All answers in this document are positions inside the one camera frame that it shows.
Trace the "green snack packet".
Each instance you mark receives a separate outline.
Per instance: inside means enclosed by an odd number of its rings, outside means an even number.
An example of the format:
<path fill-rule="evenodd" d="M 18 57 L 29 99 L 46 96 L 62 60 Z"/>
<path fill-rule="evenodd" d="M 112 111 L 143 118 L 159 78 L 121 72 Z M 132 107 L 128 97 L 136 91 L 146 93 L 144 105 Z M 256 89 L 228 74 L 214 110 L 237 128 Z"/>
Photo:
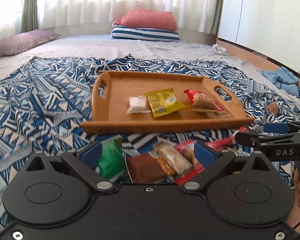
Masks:
<path fill-rule="evenodd" d="M 116 135 L 101 142 L 101 156 L 95 172 L 102 178 L 115 182 L 126 171 L 125 155 L 122 152 L 122 137 Z"/>

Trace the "pink snack packet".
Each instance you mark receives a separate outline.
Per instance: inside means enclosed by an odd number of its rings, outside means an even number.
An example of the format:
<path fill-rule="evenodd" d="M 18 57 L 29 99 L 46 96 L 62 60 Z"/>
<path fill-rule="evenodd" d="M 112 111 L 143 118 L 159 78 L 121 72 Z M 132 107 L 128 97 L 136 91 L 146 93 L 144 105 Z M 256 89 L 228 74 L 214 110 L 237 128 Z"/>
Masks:
<path fill-rule="evenodd" d="M 195 170 L 200 170 L 203 168 L 203 166 L 194 156 L 195 143 L 195 140 L 187 140 L 175 146 L 174 149 L 177 150 L 183 157 L 185 157 L 194 166 Z"/>

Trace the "beige biscuit snack packet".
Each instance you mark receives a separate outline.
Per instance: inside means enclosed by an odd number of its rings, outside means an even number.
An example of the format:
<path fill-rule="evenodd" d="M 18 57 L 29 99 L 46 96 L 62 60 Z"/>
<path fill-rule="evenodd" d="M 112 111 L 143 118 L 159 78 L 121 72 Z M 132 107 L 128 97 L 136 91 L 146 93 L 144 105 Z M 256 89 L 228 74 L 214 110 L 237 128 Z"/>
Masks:
<path fill-rule="evenodd" d="M 193 170 L 193 165 L 170 144 L 160 142 L 153 149 L 155 159 L 168 176 L 183 175 Z"/>

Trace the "brown chocolate snack packet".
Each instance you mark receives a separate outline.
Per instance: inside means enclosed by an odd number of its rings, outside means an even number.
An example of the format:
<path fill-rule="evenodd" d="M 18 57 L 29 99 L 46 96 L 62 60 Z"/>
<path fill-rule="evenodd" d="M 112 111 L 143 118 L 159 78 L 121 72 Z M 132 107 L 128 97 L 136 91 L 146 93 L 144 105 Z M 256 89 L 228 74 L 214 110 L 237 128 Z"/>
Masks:
<path fill-rule="evenodd" d="M 126 164 L 129 176 L 134 183 L 154 183 L 176 175 L 175 170 L 163 157 L 155 158 L 149 153 L 135 157 L 127 155 Z"/>

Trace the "red nut snack bag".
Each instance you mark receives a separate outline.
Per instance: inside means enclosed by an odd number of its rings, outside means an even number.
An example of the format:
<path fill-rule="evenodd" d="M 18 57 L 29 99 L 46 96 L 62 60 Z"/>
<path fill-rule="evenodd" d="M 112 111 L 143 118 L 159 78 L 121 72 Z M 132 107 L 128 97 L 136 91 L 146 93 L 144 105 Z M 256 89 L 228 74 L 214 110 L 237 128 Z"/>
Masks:
<path fill-rule="evenodd" d="M 194 112 L 215 113 L 218 116 L 229 116 L 226 110 L 215 100 L 211 99 L 206 93 L 199 90 L 187 89 L 184 93 L 189 98 Z"/>

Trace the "white clear snack packet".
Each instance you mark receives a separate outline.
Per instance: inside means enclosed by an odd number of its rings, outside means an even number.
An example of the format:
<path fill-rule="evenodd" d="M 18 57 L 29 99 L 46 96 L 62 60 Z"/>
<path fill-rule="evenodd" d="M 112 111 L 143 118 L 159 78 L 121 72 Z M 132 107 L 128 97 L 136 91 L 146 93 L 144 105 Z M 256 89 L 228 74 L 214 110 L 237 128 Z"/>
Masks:
<path fill-rule="evenodd" d="M 129 108 L 127 114 L 146 114 L 151 111 L 147 108 L 147 96 L 137 96 L 127 98 Z"/>

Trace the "yellow snack packet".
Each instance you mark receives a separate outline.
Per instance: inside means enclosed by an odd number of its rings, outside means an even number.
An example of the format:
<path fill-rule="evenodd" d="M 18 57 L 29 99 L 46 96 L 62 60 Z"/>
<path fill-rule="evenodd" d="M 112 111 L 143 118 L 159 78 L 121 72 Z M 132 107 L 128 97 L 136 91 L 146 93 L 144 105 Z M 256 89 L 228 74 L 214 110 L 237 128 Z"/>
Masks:
<path fill-rule="evenodd" d="M 175 97 L 174 89 L 162 89 L 146 93 L 147 101 L 154 118 L 169 115 L 186 106 Z"/>

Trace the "red wafer bar packet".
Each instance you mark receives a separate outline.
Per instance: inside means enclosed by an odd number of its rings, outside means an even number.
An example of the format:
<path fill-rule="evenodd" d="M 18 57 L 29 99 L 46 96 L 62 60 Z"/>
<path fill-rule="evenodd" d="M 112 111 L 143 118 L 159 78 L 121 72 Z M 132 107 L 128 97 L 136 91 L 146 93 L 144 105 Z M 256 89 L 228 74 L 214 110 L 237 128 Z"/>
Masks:
<path fill-rule="evenodd" d="M 177 183 L 179 186 L 182 186 L 183 184 L 190 181 L 193 177 L 198 175 L 203 170 L 205 170 L 205 168 L 201 164 L 198 164 L 197 166 L 194 167 L 193 170 L 191 170 L 187 174 L 178 176 L 174 182 Z"/>

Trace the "long red stick packet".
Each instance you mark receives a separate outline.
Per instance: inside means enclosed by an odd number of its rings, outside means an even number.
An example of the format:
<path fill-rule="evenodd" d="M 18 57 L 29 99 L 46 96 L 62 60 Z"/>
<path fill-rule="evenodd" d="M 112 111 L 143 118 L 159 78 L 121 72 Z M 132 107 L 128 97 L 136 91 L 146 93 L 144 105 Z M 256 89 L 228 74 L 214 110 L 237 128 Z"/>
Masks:
<path fill-rule="evenodd" d="M 245 128 L 242 126 L 238 130 L 236 130 L 232 135 L 230 135 L 226 138 L 218 139 L 218 140 L 211 141 L 211 142 L 206 142 L 205 144 L 218 152 L 221 150 L 227 150 L 228 148 L 230 148 L 236 144 L 235 135 L 238 132 L 248 132 L 249 133 L 250 130 L 248 128 Z"/>

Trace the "brown wrapper scrap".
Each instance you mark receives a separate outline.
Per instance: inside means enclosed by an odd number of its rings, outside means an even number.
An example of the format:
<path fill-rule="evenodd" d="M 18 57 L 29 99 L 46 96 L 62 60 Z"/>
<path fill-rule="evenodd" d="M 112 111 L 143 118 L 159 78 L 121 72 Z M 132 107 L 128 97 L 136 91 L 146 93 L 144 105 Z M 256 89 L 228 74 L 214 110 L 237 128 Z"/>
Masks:
<path fill-rule="evenodd" d="M 268 112 L 272 115 L 279 114 L 279 106 L 278 106 L 277 102 L 272 102 L 266 108 L 267 108 Z"/>

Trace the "light blue cloth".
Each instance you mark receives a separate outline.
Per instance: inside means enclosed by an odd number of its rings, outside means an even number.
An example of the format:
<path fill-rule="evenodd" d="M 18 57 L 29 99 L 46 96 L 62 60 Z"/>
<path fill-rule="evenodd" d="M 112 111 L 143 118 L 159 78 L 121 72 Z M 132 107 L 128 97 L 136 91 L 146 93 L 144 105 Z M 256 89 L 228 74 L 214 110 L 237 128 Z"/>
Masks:
<path fill-rule="evenodd" d="M 300 98 L 299 79 L 286 67 L 280 67 L 274 72 L 263 70 L 261 75 L 269 80 L 276 88 Z"/>

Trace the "blue striped pillow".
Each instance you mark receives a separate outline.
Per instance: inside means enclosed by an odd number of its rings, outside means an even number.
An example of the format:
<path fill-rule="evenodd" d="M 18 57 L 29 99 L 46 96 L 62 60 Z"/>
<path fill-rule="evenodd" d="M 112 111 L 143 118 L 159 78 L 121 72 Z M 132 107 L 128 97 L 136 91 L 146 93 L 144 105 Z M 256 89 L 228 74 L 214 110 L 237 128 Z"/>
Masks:
<path fill-rule="evenodd" d="M 153 28 L 129 28 L 116 25 L 111 33 L 112 39 L 118 40 L 144 40 L 144 41 L 179 41 L 179 34 L 174 31 L 160 30 Z"/>

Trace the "purple pillow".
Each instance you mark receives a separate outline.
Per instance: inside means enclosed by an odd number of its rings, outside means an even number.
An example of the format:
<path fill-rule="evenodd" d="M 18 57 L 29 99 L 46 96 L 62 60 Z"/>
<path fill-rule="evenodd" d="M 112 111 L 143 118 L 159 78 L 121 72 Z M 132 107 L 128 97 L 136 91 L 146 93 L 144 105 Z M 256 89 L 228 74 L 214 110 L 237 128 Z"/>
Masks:
<path fill-rule="evenodd" d="M 0 57 L 18 55 L 58 37 L 51 30 L 33 30 L 8 37 L 0 42 Z"/>

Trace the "white sheer curtain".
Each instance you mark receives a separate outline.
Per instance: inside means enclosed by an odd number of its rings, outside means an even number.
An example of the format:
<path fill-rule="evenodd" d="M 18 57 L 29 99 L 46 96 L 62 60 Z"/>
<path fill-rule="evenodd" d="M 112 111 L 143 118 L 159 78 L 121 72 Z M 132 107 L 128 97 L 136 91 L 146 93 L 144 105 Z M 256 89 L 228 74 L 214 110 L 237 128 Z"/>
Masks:
<path fill-rule="evenodd" d="M 170 11 L 177 27 L 210 32 L 217 0 L 37 0 L 39 27 L 113 22 L 133 9 Z"/>

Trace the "red pillow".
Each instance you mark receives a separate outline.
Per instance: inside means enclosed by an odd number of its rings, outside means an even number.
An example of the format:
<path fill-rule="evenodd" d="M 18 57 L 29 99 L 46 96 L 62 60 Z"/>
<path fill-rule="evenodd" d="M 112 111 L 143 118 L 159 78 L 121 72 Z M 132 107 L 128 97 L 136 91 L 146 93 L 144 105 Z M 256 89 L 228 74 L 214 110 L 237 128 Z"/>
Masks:
<path fill-rule="evenodd" d="M 126 15 L 113 22 L 113 28 L 124 26 L 129 28 L 152 28 L 177 31 L 176 20 L 170 11 L 155 11 L 149 9 L 130 10 Z"/>

